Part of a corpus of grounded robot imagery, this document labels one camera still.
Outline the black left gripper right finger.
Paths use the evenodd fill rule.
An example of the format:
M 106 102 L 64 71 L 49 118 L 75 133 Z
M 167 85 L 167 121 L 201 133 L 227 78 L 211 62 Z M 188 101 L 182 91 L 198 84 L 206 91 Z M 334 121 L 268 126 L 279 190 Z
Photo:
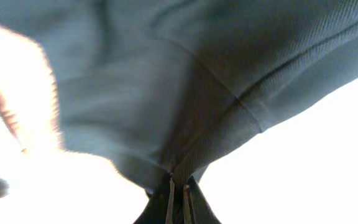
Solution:
M 221 224 L 191 176 L 183 187 L 184 224 Z

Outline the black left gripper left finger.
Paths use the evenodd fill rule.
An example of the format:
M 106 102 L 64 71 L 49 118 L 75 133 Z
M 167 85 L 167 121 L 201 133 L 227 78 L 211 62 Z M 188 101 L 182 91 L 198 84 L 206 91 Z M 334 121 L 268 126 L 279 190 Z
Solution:
M 175 183 L 168 174 L 161 180 L 134 224 L 173 224 L 174 200 Z

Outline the black t-shirt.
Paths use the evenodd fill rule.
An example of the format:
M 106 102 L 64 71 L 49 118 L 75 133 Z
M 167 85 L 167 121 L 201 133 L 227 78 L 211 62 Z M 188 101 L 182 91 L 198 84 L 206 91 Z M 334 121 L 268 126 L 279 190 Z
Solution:
M 0 0 L 55 72 L 67 147 L 153 192 L 358 78 L 358 0 Z

